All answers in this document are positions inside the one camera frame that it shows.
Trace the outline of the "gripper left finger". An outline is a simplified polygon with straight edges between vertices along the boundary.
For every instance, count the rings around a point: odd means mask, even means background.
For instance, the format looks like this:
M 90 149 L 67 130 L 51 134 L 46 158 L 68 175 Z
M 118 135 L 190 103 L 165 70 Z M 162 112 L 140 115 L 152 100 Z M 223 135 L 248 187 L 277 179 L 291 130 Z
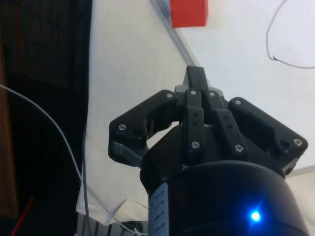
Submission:
M 188 160 L 204 150 L 205 91 L 203 67 L 187 66 L 184 81 L 174 91 L 163 89 L 112 120 L 109 125 L 109 157 L 125 165 L 141 165 L 147 155 L 147 141 L 158 132 L 179 122 L 176 153 L 184 152 Z

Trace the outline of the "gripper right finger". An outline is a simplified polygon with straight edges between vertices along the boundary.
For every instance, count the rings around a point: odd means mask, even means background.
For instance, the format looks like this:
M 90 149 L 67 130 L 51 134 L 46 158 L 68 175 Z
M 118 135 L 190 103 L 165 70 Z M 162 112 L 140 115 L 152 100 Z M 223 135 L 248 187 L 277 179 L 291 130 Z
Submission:
M 291 173 L 308 147 L 302 136 L 243 98 L 226 101 L 220 90 L 208 85 L 202 67 L 196 69 L 196 87 L 202 94 L 206 120 L 218 129 L 231 156 L 271 163 L 283 174 Z

